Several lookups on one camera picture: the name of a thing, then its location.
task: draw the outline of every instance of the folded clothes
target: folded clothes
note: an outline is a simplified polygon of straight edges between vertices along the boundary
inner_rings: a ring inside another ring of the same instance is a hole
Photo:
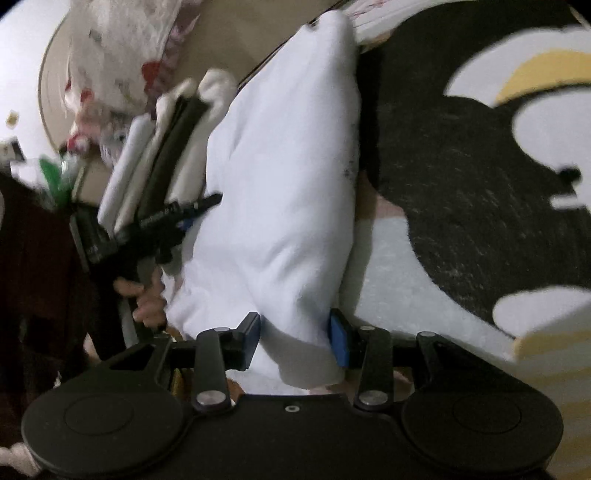
[[[156,129],[154,136],[144,150],[138,164],[135,167],[129,186],[125,191],[125,197],[117,214],[115,232],[129,225],[135,216],[144,187],[152,171],[154,158],[158,154],[164,138],[170,127],[176,110],[176,102],[179,97],[188,98],[195,94],[197,83],[193,79],[186,79],[174,89],[162,95],[156,102]]]
[[[113,173],[100,201],[98,221],[110,236],[113,236],[117,213],[125,190],[132,179],[144,148],[154,133],[154,122],[148,113],[134,118],[129,127],[129,135],[125,141],[119,161],[113,168]]]
[[[275,385],[342,379],[326,326],[353,242],[355,64],[349,20],[322,15],[240,91],[207,146],[206,193],[224,197],[187,234],[168,319],[195,337],[260,312],[250,370]]]
[[[207,71],[199,83],[199,98],[209,109],[195,126],[193,133],[174,169],[166,202],[194,202],[205,181],[207,140],[213,129],[228,111],[236,95],[236,81],[228,72],[219,69]]]
[[[189,141],[193,128],[207,111],[207,104],[198,97],[191,97],[187,105],[181,101],[181,111],[164,140],[138,206],[138,217],[145,218],[164,206],[166,193],[173,178],[174,169]]]

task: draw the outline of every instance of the yellow pattern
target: yellow pattern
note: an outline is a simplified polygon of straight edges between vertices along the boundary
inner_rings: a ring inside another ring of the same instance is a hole
[[[591,367],[544,375],[542,377],[527,378],[525,379],[525,382],[532,387],[543,388],[552,385],[553,383],[568,382],[570,380],[587,380],[589,377],[591,377]]]
[[[552,457],[553,462],[567,463],[589,455],[591,452],[591,436],[578,437],[562,441]]]
[[[591,82],[591,54],[549,50],[523,62],[496,96],[498,103],[558,85]]]
[[[591,466],[574,473],[560,475],[560,480],[589,480],[591,478]]]
[[[565,403],[559,409],[564,421],[581,419],[591,416],[591,400]]]
[[[532,333],[515,340],[513,351],[516,359],[521,360],[529,356],[563,350],[575,343],[589,340],[591,340],[591,330],[573,333]]]

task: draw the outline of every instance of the white fabric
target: white fabric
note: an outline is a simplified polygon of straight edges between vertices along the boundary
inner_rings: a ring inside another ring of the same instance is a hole
[[[117,212],[121,207],[125,190],[131,181],[135,166],[138,164],[142,152],[153,133],[154,122],[150,120],[149,113],[137,116],[131,122],[121,156],[113,168],[113,173],[99,206],[99,225],[107,231],[109,236],[113,236]]]
[[[0,465],[11,466],[26,476],[34,476],[41,471],[24,443],[15,443],[9,449],[0,448]]]
[[[126,225],[129,225],[134,220],[135,211],[138,208],[139,201],[142,197],[142,192],[150,171],[152,170],[152,164],[154,158],[158,153],[160,144],[164,138],[166,130],[173,118],[174,107],[178,97],[191,97],[197,91],[197,82],[193,79],[186,79],[179,83],[174,89],[162,95],[156,102],[156,130],[152,140],[144,150],[142,157],[139,159],[138,164],[135,167],[131,181],[125,197],[121,204],[119,213],[117,214],[117,221],[115,222],[115,232],[118,232]]]
[[[553,196],[555,209],[586,208],[591,212],[591,89],[554,92],[537,98],[513,119],[513,136],[521,149],[536,162],[559,172],[577,167],[581,181],[574,194]]]
[[[181,0],[72,0],[72,40],[66,102],[77,111],[80,95],[118,111],[138,114],[148,100],[145,65],[160,61]]]
[[[563,322],[582,309],[591,306],[591,291],[579,287],[551,286],[538,290],[519,291],[507,295],[495,304],[492,316],[495,324],[506,332],[520,337],[536,330],[544,333],[563,333]],[[586,322],[580,322],[571,331],[586,330]]]
[[[166,201],[194,202],[199,197],[205,180],[207,139],[222,120],[236,96],[236,80],[231,74],[210,69],[199,83],[199,98],[209,105],[199,119],[181,158],[174,169]]]
[[[342,380],[326,328],[353,241],[355,53],[350,22],[328,12],[238,94],[207,146],[206,193],[223,200],[189,232],[167,310],[188,337],[260,312],[251,371],[298,388]]]

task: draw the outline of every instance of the red pattern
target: red pattern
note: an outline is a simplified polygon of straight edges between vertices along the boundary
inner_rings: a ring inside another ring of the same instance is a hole
[[[146,85],[144,87],[145,93],[148,93],[148,91],[152,88],[154,80],[158,77],[159,72],[159,61],[147,61],[142,65],[142,77],[144,77],[144,80],[146,81]]]
[[[80,132],[76,132],[66,141],[66,148],[70,153],[84,154],[90,147],[90,139]]]
[[[84,90],[82,90],[82,93],[80,94],[80,103],[84,103],[87,100],[94,100],[95,98],[95,93],[89,89],[89,88],[85,88]]]

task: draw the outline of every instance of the beige surface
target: beige surface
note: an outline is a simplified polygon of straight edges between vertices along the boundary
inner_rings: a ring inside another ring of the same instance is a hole
[[[68,137],[74,115],[63,106],[70,45],[68,17],[57,27],[43,58],[39,75],[39,110],[51,146],[57,151]]]
[[[173,84],[199,80],[210,67],[227,69],[241,81],[301,25],[337,0],[205,0],[189,36]],[[39,79],[39,104],[47,135],[57,147],[67,138],[73,115],[62,103],[69,48],[68,18],[46,51]]]
[[[72,189],[72,201],[98,207],[110,177],[111,170],[100,156],[86,160]]]

